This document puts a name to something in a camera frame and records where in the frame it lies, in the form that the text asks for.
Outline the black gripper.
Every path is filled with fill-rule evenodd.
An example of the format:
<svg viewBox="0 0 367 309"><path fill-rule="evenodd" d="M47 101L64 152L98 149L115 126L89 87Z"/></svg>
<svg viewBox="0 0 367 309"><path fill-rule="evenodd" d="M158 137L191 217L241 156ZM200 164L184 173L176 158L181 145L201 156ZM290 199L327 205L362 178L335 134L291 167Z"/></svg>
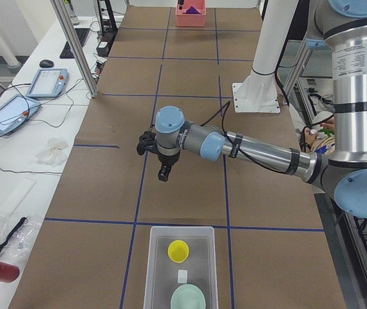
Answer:
<svg viewBox="0 0 367 309"><path fill-rule="evenodd" d="M158 179L162 182L167 182L171 172L171 165L174 165L179 160L179 153L173 155L158 153L157 157L162 164L158 172Z"/></svg>

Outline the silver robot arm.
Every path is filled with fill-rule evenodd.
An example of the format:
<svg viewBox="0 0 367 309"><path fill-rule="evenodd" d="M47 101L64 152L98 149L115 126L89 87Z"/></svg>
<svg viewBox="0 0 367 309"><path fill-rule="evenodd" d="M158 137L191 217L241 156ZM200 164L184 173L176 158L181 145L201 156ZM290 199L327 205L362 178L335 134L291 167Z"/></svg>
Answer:
<svg viewBox="0 0 367 309"><path fill-rule="evenodd" d="M183 150L210 161L226 154L297 176L367 218L367 1L311 1L306 39L332 50L333 111L301 130L298 149L198 125L166 106L155 118L158 178L167 181Z"/></svg>

